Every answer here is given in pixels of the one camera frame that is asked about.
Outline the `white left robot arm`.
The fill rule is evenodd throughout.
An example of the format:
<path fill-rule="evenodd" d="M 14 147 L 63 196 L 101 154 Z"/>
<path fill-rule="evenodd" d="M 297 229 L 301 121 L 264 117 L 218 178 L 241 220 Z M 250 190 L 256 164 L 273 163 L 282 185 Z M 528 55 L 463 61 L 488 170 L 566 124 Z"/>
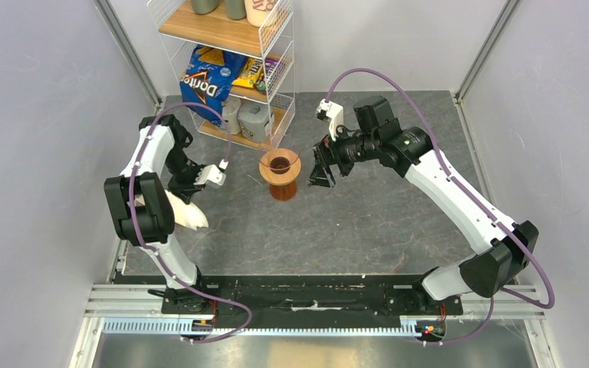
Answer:
<path fill-rule="evenodd" d="M 117 236 L 149 255 L 172 289 L 183 289 L 181 304 L 203 312 L 210 293 L 197 285 L 200 271 L 182 250 L 176 226 L 192 230 L 208 225 L 192 196 L 205 185 L 198 178 L 204 165 L 185 149 L 192 134 L 172 114 L 145 117 L 140 140 L 125 169 L 104 182 L 104 194 Z"/>

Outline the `amber glass carafe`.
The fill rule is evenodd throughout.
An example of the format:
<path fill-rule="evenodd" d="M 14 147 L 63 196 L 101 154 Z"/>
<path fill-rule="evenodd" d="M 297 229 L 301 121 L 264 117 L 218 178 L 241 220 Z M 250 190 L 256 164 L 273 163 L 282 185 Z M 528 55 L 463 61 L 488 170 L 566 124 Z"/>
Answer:
<path fill-rule="evenodd" d="M 268 188 L 271 197 L 282 202 L 293 199 L 298 191 L 298 185 L 296 182 L 290 182 L 287 185 L 281 186 L 270 184 Z"/>

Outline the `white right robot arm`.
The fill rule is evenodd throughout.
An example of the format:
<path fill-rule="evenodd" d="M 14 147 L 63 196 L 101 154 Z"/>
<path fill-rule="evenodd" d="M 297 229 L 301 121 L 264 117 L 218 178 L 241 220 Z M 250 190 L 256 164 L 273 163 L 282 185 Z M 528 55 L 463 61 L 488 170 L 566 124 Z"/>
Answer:
<path fill-rule="evenodd" d="M 434 148 L 423 129 L 402 128 L 389 101 L 368 97 L 354 105 L 358 129 L 344 125 L 344 108 L 321 100 L 316 117 L 327 123 L 328 133 L 313 147 L 314 169 L 310 186 L 332 188 L 336 180 L 331 167 L 341 176 L 350 174 L 355 163 L 371 160 L 393 169 L 425 193 L 465 236 L 473 253 L 450 266 L 426 272 L 412 293 L 413 306 L 423 314 L 439 308 L 443 300 L 473 292 L 491 297 L 528 263 L 538 229 L 530 222 L 519 223 L 498 211 Z"/>

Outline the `wooden ring dripper stand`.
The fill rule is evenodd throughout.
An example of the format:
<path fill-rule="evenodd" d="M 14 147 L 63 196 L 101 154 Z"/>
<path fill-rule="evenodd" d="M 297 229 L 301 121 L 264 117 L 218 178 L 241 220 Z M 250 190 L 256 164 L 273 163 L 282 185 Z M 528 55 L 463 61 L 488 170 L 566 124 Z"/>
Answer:
<path fill-rule="evenodd" d="M 277 148 L 266 152 L 259 160 L 258 169 L 262 178 L 273 186 L 286 186 L 301 173 L 301 160 L 291 149 Z"/>

